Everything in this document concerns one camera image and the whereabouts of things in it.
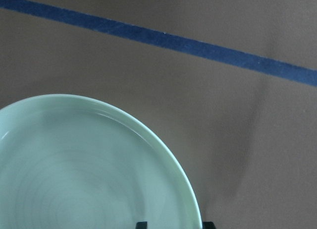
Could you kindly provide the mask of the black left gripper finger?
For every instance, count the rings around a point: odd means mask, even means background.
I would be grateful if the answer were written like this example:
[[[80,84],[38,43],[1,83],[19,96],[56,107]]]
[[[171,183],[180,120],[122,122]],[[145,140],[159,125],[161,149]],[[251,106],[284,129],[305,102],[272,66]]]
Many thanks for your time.
[[[208,222],[202,222],[203,229],[215,229],[215,224],[211,221]]]

